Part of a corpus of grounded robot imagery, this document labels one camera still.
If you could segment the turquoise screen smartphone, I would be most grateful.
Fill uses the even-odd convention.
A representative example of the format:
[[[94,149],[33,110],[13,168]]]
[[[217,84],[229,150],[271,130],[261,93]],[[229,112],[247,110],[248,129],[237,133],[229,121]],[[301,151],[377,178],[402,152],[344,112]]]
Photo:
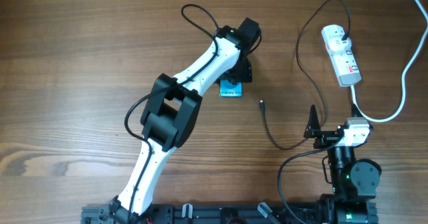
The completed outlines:
[[[242,83],[237,82],[236,84],[229,80],[221,80],[219,83],[219,95],[222,98],[240,98],[243,95]]]

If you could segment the white power strip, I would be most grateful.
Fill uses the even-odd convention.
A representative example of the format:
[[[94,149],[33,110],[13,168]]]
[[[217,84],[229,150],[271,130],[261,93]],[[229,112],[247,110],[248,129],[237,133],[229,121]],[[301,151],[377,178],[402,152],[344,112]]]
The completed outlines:
[[[343,38],[345,31],[339,25],[327,25],[322,29],[321,34],[326,47],[328,39],[332,37]],[[351,87],[362,80],[359,67],[351,49],[346,54],[330,55],[328,53],[328,56],[332,62],[340,87]]]

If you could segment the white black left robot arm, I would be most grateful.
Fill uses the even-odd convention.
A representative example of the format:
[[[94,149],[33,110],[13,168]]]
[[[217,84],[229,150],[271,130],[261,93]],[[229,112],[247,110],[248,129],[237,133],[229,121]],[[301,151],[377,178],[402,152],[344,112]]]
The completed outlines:
[[[112,199],[109,212],[117,223],[140,223],[152,204],[159,177],[172,153],[190,137],[203,94],[219,84],[221,96],[241,96],[228,90],[252,81],[251,48],[261,41],[261,28],[247,18],[238,28],[228,25],[215,32],[209,49],[191,66],[154,82],[142,112],[142,147],[125,189]]]

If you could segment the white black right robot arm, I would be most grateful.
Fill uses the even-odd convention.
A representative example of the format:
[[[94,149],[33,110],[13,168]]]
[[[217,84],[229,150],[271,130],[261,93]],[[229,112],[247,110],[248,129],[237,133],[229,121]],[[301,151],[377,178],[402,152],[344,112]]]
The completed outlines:
[[[305,138],[313,138],[314,149],[326,150],[332,185],[331,195],[323,194],[318,201],[323,223],[379,222],[376,204],[371,200],[377,195],[382,168],[367,158],[357,159],[354,149],[367,143],[373,130],[368,120],[355,105],[352,116],[334,131],[321,129],[315,106],[311,106]]]

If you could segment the white USB wall charger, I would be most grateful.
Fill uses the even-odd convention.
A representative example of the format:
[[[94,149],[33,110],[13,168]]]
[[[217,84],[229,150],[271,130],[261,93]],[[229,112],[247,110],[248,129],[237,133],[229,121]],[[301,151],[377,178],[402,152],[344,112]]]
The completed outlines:
[[[342,55],[350,51],[352,47],[351,40],[343,40],[341,37],[332,37],[326,42],[326,50],[330,55]]]

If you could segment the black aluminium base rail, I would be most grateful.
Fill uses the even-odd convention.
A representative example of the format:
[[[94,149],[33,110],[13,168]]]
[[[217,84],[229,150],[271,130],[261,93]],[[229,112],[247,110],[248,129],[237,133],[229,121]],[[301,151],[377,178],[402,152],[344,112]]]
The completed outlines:
[[[379,222],[375,203],[292,203],[290,210],[273,205],[264,211],[255,205],[152,204],[137,223],[368,223]]]

